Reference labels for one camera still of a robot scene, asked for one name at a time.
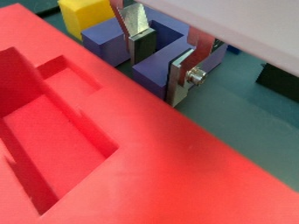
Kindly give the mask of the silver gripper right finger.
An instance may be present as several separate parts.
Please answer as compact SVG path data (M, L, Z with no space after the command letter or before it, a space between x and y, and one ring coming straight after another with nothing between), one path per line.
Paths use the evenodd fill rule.
M194 48L186 50L170 63L166 102L175 107L189 94L193 85L199 86L207 76L199 64L211 54L215 38L190 27L187 42Z

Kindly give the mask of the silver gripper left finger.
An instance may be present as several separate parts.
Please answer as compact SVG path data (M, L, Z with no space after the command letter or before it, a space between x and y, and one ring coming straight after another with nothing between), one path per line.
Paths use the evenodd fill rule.
M135 65L155 53L157 30L150 27L146 8L135 0L110 0Z

